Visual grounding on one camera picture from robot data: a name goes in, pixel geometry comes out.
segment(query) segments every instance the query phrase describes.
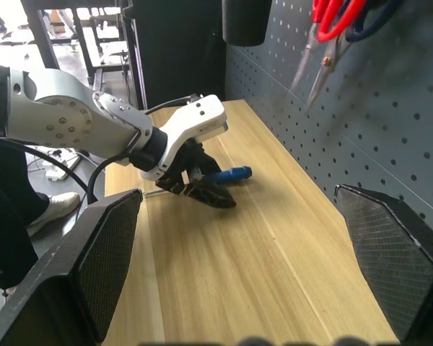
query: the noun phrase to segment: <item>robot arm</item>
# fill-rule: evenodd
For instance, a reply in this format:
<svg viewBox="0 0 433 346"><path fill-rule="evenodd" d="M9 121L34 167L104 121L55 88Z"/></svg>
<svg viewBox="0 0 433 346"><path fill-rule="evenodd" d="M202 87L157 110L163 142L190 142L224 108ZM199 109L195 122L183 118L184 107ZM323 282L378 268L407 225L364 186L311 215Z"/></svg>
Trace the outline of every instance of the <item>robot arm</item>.
<svg viewBox="0 0 433 346"><path fill-rule="evenodd" d="M129 148L128 160L141 175L173 193L186 188L185 170L190 181L195 174L220 172L200 144L227 130L224 107L215 95L180 108L156 128L144 112L94 92L61 70L28 73L0 66L0 90L0 137L77 148L104 158ZM212 204L202 189L207 190L194 185L187 194Z"/></svg>

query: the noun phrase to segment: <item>wooden table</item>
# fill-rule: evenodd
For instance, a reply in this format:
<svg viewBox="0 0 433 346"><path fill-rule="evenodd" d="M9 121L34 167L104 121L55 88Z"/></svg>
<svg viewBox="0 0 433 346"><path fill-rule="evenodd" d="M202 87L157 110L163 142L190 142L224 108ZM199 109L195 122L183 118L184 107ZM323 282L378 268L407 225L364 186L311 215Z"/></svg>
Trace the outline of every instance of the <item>wooden table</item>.
<svg viewBox="0 0 433 346"><path fill-rule="evenodd" d="M250 166L232 210L183 196L147 198L130 270L103 345L276 343L354 335L396 341L356 261L344 219L244 101L225 102L229 130L204 148L222 169ZM162 126L174 109L153 116ZM155 190L111 165L106 195Z"/></svg>

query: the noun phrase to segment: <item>gray pegboard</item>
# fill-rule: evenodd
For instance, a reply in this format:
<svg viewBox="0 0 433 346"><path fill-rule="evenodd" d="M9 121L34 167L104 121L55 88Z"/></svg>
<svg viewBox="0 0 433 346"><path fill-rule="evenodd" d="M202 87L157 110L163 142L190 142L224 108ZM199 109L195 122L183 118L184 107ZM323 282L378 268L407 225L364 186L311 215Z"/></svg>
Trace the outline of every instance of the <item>gray pegboard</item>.
<svg viewBox="0 0 433 346"><path fill-rule="evenodd" d="M325 44L289 88L311 3L273 0L265 43L229 48L228 99L245 99L331 200L338 183L381 191L433 228L433 1L406 0L374 37L352 45L308 110Z"/></svg>

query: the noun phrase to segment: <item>red scissors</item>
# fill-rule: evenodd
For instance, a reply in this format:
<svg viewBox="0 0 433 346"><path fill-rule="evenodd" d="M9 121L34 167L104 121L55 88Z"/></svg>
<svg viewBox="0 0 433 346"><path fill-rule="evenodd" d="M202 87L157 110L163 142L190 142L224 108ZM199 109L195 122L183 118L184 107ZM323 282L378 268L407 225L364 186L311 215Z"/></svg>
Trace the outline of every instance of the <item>red scissors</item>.
<svg viewBox="0 0 433 346"><path fill-rule="evenodd" d="M341 7L344 5L343 0L312 0L312 26L308 41L303 52L302 60L297 68L290 91L294 92L299 80L302 78L307 62L310 59L311 52L316 49L318 42L325 42L338 37L344 32L351 23L359 16L364 8L366 0L349 0L348 6L340 16L337 24L330 31L332 22L337 18Z"/></svg>

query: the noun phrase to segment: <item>white sneaker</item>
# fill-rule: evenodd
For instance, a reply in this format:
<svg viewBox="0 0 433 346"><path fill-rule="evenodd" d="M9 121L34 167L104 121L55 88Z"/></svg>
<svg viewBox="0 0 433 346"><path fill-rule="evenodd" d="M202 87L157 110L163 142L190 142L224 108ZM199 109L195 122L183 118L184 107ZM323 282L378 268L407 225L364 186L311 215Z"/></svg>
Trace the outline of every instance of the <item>white sneaker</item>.
<svg viewBox="0 0 433 346"><path fill-rule="evenodd" d="M50 204L46 208L45 212L27 227L27 233L29 236L35 235L48 222L72 213L79 204L80 196L75 192L66 192L60 195L51 196Z"/></svg>

